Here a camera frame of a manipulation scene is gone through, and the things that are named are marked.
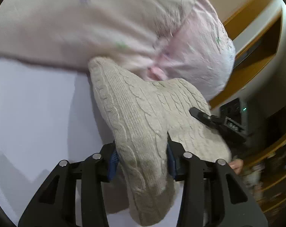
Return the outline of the person's right hand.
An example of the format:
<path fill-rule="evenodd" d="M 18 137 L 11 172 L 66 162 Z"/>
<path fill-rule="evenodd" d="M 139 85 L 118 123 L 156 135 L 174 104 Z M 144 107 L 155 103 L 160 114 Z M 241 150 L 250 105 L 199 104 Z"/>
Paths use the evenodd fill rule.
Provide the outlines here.
<path fill-rule="evenodd" d="M 237 175 L 239 175 L 243 169 L 243 160 L 235 159 L 229 163 L 229 166 Z"/>

